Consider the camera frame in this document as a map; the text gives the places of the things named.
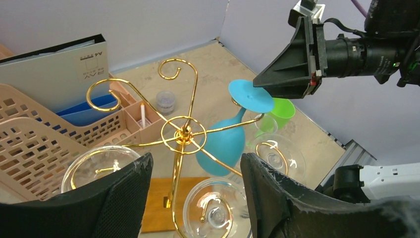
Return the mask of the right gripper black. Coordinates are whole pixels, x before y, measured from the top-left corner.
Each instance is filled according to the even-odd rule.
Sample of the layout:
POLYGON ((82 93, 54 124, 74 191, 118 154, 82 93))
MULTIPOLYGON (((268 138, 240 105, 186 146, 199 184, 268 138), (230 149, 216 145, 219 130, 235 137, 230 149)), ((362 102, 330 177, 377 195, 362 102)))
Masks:
POLYGON ((344 35, 327 40, 323 27, 318 19, 299 17, 290 43, 253 79, 253 86, 275 98, 301 99, 313 94, 323 78, 388 78, 402 65, 397 40, 344 35))

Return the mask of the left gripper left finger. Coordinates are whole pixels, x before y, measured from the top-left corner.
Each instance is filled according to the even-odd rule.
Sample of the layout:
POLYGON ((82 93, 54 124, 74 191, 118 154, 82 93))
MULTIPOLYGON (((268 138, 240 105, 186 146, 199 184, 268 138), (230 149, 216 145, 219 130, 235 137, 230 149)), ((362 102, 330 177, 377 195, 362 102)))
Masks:
POLYGON ((151 153, 49 200, 1 204, 3 238, 136 238, 153 171, 151 153))

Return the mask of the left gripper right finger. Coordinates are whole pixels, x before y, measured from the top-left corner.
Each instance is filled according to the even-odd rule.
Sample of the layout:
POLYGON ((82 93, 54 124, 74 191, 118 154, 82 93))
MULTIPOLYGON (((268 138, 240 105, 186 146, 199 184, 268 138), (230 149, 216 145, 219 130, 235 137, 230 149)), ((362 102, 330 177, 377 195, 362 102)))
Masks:
POLYGON ((420 203, 385 200, 366 205, 337 200, 276 171, 254 153, 241 156, 255 238, 417 238, 420 203))

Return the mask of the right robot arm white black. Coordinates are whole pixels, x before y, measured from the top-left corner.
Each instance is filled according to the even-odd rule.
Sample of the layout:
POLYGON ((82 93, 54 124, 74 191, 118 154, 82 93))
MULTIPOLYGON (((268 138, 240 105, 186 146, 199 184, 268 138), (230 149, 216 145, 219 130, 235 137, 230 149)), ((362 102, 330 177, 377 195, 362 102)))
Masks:
POLYGON ((420 3, 374 0, 348 24, 354 0, 283 0, 260 34, 268 56, 254 86, 299 109, 350 149, 318 184, 334 198, 366 203, 420 197, 420 3))

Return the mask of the tall clear flute glass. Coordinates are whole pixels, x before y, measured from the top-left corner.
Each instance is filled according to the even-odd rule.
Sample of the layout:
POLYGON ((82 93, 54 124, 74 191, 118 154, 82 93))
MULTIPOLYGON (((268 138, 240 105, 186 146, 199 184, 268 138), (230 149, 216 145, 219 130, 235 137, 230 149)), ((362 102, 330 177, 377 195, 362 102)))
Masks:
POLYGON ((183 232, 188 238, 251 238, 244 186, 225 178, 195 185, 183 206, 183 232))

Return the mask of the small clear goblet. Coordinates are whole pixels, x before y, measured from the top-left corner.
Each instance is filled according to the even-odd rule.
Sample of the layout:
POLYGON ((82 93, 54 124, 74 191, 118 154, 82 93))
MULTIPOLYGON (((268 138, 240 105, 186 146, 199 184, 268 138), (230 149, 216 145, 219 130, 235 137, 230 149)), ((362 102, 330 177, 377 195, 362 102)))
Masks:
POLYGON ((246 147, 251 146, 255 138, 261 134, 275 133, 278 130, 277 121, 270 116, 265 114, 262 119, 245 127, 246 132, 246 147))

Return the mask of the blue plastic goblet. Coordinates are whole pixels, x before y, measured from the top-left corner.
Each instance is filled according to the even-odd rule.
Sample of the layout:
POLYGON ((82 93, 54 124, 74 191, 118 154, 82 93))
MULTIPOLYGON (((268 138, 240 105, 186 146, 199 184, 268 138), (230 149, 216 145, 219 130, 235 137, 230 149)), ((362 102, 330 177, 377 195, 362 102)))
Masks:
MULTIPOLYGON (((241 123, 247 110, 263 114, 270 112, 274 108, 274 100, 270 94, 263 88, 254 87, 251 81, 245 79, 233 80, 229 83, 228 90, 234 101, 241 106, 241 109, 236 116, 221 120, 212 125, 210 129, 241 123)), ((233 168, 240 160, 245 149, 245 140, 245 130, 242 126, 238 126, 208 133, 206 143, 201 141, 200 145, 204 144, 204 150, 233 168)), ((230 170, 211 159, 202 151, 196 153, 196 159, 202 169, 213 176, 223 177, 230 173, 230 170)))

